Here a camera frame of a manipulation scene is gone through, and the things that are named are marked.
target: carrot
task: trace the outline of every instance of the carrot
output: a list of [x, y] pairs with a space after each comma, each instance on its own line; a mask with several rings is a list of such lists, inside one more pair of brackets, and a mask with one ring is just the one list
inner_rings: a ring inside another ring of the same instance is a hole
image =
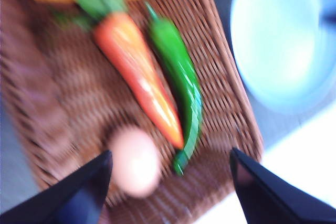
[[108, 15], [93, 37], [123, 76], [139, 105], [176, 148], [183, 148], [180, 122], [159, 80], [143, 36], [126, 13]]
[[127, 82], [140, 107], [174, 147], [182, 149], [177, 112], [155, 72], [149, 48], [121, 0], [78, 0], [98, 20], [93, 37]]

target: white plate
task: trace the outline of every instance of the white plate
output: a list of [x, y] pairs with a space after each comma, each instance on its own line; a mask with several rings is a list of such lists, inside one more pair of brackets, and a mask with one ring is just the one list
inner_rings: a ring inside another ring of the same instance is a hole
[[232, 44], [251, 93], [278, 112], [315, 105], [336, 78], [336, 0], [233, 0]]

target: egg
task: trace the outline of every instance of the egg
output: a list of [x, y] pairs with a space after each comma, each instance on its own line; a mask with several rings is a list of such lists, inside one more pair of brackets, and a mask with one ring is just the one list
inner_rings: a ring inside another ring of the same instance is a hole
[[161, 162], [151, 137], [135, 126], [124, 126], [109, 141], [112, 181], [135, 198], [152, 194], [160, 182]]

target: pepper stem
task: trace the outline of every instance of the pepper stem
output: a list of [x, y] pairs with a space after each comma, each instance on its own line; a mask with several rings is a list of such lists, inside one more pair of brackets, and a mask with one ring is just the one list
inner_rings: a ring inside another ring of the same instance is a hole
[[156, 14], [156, 12], [154, 11], [153, 7], [147, 1], [145, 1], [145, 5], [146, 5], [147, 10], [148, 10], [149, 14], [151, 15], [152, 19], [153, 20], [158, 20], [159, 17]]

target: woven basket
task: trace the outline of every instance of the woven basket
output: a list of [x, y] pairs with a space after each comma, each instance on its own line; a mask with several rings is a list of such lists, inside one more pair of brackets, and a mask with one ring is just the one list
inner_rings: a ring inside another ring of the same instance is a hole
[[[111, 182], [102, 223], [190, 223], [233, 190], [228, 163], [233, 146], [260, 159], [259, 129], [213, 0], [148, 0], [181, 31], [201, 84], [202, 135], [184, 177], [171, 172], [174, 148], [90, 34], [75, 25], [59, 27], [46, 5], [1, 1], [2, 94], [41, 190], [105, 150], [108, 136], [122, 124], [136, 124], [152, 135], [164, 178], [141, 200], [126, 197]], [[143, 2], [128, 6], [146, 34]]]

